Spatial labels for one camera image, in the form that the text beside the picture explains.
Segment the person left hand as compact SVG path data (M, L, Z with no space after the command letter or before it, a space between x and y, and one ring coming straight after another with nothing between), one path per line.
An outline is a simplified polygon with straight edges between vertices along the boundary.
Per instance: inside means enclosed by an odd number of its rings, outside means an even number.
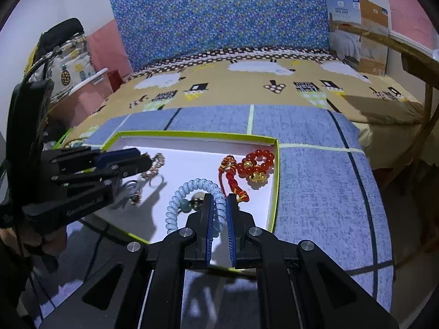
M44 253L58 256L67 246L68 235L65 226L46 236L40 236L31 229L21 230L18 236L12 228L1 229L3 243L20 254L18 239L22 245L40 247Z

